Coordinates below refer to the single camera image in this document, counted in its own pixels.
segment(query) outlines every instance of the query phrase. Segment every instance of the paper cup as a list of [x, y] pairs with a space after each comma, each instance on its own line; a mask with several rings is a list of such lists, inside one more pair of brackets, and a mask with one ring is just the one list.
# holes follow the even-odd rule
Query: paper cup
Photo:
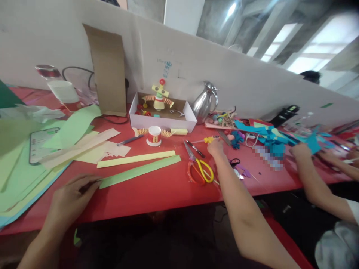
[[148, 131], [147, 144], [150, 146], [159, 146], [162, 143], [161, 128], [158, 126], [151, 126]]

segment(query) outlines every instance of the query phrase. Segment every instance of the silver thermos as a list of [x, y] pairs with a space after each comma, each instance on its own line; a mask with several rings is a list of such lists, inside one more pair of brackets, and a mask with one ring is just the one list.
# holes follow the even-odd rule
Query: silver thermos
[[[204, 81], [205, 88], [203, 92], [196, 98], [192, 105], [192, 110], [197, 119], [197, 124], [203, 124], [209, 113], [212, 113], [218, 105], [218, 89], [209, 81]], [[216, 99], [216, 105], [212, 111], [212, 96]]]

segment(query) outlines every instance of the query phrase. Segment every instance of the hand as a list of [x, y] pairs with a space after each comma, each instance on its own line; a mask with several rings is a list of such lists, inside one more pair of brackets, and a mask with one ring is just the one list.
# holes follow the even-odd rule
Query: hand
[[335, 164], [341, 162], [341, 160], [335, 156], [331, 151], [322, 149], [317, 153], [324, 161], [327, 161], [330, 164]]
[[65, 233], [86, 208], [100, 186], [101, 177], [80, 174], [55, 191], [44, 228], [55, 233]]
[[308, 148], [306, 143], [299, 143], [298, 145], [295, 145], [292, 147], [289, 152], [294, 156], [296, 159], [302, 159], [302, 158], [311, 158], [312, 152], [310, 148]]
[[207, 150], [213, 157], [224, 154], [223, 140], [213, 140], [210, 144], [208, 144]]

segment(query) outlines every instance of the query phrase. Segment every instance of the smartphone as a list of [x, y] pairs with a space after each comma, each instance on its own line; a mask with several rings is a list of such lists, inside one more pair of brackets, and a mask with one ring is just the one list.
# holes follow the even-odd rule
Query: smartphone
[[43, 148], [42, 145], [50, 140], [60, 130], [58, 127], [33, 132], [30, 135], [29, 163], [31, 165], [40, 164], [39, 161], [59, 149]]

